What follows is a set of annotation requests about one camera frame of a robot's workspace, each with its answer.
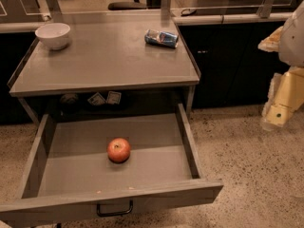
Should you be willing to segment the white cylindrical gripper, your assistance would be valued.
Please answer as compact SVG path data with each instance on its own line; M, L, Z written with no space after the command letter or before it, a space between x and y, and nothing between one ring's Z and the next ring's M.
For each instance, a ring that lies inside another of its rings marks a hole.
M266 52L278 52L283 27L277 28L261 40L257 48ZM263 106L260 125L266 131L283 127L294 112L304 104L304 68L291 67L283 75L275 73L271 80L268 101Z

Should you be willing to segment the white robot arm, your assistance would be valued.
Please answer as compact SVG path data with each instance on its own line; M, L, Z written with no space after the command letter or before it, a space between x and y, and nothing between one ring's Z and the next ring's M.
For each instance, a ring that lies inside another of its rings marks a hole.
M275 73L270 83L260 123L271 131L283 127L304 104L304 2L257 47L277 52L279 60L290 67L284 74Z

